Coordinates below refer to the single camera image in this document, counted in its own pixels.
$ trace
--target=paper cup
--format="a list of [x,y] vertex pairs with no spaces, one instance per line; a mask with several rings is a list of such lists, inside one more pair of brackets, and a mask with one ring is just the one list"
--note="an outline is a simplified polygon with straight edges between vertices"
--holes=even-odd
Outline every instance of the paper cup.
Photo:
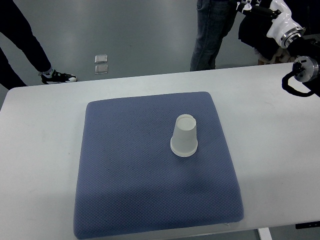
[[198,147],[197,122],[193,116],[182,114],[175,121],[170,141],[172,152],[179,157],[189,157]]

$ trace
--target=person's leg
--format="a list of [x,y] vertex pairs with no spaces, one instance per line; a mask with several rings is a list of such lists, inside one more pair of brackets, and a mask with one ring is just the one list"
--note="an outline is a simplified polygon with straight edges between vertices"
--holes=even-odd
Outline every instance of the person's leg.
[[233,26],[236,10],[228,1],[198,0],[198,34],[193,50],[190,71],[215,69],[222,39]]
[[11,68],[7,57],[0,48],[0,84],[6,89],[10,90],[18,87],[26,87],[27,85],[20,79],[20,77]]
[[0,32],[23,51],[39,72],[51,70],[51,63],[40,43],[32,33],[30,24],[12,0],[0,3]]
[[216,43],[216,50],[215,52],[212,54],[210,60],[209,60],[209,65],[211,69],[215,69],[216,68],[216,58],[217,55],[219,53],[223,38],[226,37],[228,35],[228,33],[230,32],[230,30],[232,29],[235,19],[236,19],[236,15],[237,15],[237,10],[236,9],[232,9],[229,6],[229,10],[227,13],[227,16],[225,18],[225,22],[224,22],[224,26],[220,35],[219,40]]

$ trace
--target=white table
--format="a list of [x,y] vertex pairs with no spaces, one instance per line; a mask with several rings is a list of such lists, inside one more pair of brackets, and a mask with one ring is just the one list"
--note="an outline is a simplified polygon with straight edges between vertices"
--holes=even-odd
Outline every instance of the white table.
[[[107,237],[176,238],[320,220],[320,98],[281,88],[290,63],[16,88],[0,111],[0,235],[74,240],[86,106],[133,96],[206,91],[239,181],[240,222]],[[308,90],[291,80],[300,90]]]

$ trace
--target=black and white sneaker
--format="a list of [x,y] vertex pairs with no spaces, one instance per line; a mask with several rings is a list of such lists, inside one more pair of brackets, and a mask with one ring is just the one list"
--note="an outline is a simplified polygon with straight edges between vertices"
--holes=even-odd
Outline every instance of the black and white sneaker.
[[44,74],[41,74],[41,79],[44,84],[73,83],[77,81],[77,77],[75,75],[61,73],[56,71],[55,69],[53,69],[52,74],[48,73],[48,77]]

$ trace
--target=concrete floor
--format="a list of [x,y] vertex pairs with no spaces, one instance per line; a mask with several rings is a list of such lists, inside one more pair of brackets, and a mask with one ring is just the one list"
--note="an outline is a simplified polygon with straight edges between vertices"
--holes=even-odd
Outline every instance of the concrete floor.
[[[197,0],[14,0],[52,66],[79,81],[188,72],[197,35]],[[217,69],[256,65],[253,49],[238,40],[243,16],[224,39]],[[0,46],[28,86],[41,85],[24,54],[0,34]],[[108,73],[95,74],[95,56],[108,55]],[[0,107],[7,90],[0,85]],[[273,240],[318,240],[320,228],[270,229]],[[256,230],[184,240],[258,240]]]

